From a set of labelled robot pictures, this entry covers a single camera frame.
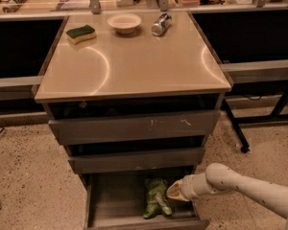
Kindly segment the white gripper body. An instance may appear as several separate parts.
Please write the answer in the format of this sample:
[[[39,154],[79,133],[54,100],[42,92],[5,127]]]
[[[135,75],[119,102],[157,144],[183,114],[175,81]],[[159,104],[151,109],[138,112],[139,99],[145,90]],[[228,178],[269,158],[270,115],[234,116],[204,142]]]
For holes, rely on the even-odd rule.
[[[211,191],[211,186],[206,180],[205,173],[202,172],[185,176],[182,179],[180,191],[187,200],[194,200],[207,195]]]

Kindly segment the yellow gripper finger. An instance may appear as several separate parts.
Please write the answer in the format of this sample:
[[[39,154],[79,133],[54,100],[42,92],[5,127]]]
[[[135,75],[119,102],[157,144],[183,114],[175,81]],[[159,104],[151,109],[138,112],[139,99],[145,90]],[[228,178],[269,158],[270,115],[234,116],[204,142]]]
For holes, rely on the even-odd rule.
[[[166,191],[166,195],[174,200],[185,201],[186,198],[180,191],[180,187],[182,185],[182,180],[177,180],[174,182]]]

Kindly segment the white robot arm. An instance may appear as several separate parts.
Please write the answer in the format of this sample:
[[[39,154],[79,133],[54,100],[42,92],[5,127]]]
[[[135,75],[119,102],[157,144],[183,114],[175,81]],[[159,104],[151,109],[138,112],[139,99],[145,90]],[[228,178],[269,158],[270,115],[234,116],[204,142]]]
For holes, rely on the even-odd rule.
[[[286,219],[288,230],[288,187],[242,175],[221,163],[208,165],[204,172],[186,175],[167,189],[174,200],[194,201],[203,195],[236,191]]]

